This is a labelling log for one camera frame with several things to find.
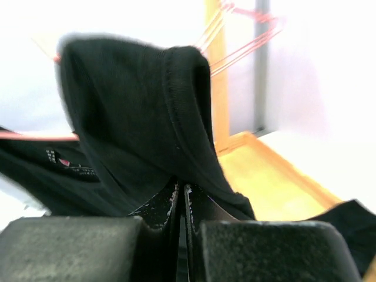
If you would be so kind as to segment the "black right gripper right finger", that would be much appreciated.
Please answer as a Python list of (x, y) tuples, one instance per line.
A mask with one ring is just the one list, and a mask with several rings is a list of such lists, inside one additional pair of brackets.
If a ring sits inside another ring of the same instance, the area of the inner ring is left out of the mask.
[(190, 281), (360, 281), (340, 233), (320, 221), (237, 220), (184, 188)]

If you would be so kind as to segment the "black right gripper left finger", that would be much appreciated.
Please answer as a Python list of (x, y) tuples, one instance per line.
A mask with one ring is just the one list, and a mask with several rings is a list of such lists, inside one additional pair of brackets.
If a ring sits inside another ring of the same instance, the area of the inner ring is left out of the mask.
[(175, 281), (179, 182), (126, 217), (29, 217), (1, 233), (2, 281)]

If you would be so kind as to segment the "black tank top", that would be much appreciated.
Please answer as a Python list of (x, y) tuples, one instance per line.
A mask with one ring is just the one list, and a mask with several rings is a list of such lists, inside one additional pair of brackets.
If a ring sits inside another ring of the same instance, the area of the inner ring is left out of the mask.
[[(186, 185), (237, 220), (258, 221), (216, 156), (210, 68), (196, 48), (73, 37), (63, 44), (58, 74), (79, 140), (1, 138), (1, 173), (46, 206), (46, 217), (126, 217), (177, 179), (175, 281), (190, 281)], [(374, 214), (351, 200), (304, 221), (332, 225), (364, 278), (375, 256)]]

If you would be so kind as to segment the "pink hanger of white top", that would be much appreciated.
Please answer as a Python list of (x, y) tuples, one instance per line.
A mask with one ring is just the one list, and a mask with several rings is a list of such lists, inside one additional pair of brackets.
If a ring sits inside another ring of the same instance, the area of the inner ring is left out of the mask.
[(256, 9), (244, 9), (241, 7), (237, 8), (235, 13), (229, 14), (224, 26), (226, 47), (217, 46), (209, 50), (209, 52), (218, 51), (219, 53), (217, 57), (211, 59), (210, 65), (256, 38), (254, 25), (257, 20), (260, 20), (261, 23), (267, 23), (273, 17), (275, 16), (270, 13), (261, 14)]

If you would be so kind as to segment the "pink hanger of grey top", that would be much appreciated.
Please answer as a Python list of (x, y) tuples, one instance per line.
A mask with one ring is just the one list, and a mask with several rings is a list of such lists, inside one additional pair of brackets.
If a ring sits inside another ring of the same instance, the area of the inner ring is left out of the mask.
[(199, 36), (194, 46), (202, 53), (209, 53), (209, 50), (217, 46), (226, 47), (224, 26), (229, 14), (235, 13), (240, 6), (234, 1), (214, 1), (213, 13), (205, 23), (202, 35)]

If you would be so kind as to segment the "pink hanger of red top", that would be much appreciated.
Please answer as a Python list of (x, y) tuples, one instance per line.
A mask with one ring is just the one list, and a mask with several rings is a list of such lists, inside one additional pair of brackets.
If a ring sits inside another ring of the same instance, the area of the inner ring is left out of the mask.
[(230, 53), (226, 57), (220, 59), (219, 61), (212, 63), (211, 67), (211, 77), (218, 75), (223, 72), (225, 69), (234, 65), (238, 61), (242, 60), (244, 57), (248, 56), (252, 52), (256, 51), (260, 47), (264, 46), (276, 35), (278, 35), (281, 29), (280, 20), (276, 17), (271, 18), (268, 22), (268, 29), (263, 32), (261, 35), (254, 38), (252, 41), (246, 43), (241, 48), (238, 48), (234, 52)]

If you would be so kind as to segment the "wooden clothes rack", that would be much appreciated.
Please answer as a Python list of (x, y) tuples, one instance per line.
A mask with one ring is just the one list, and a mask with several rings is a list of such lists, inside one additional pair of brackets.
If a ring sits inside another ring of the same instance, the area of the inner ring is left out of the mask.
[[(214, 1), (205, 1), (205, 23)], [(248, 131), (230, 134), (227, 69), (212, 79), (216, 152), (232, 187), (251, 198), (261, 220), (301, 220), (341, 203), (341, 199)]]

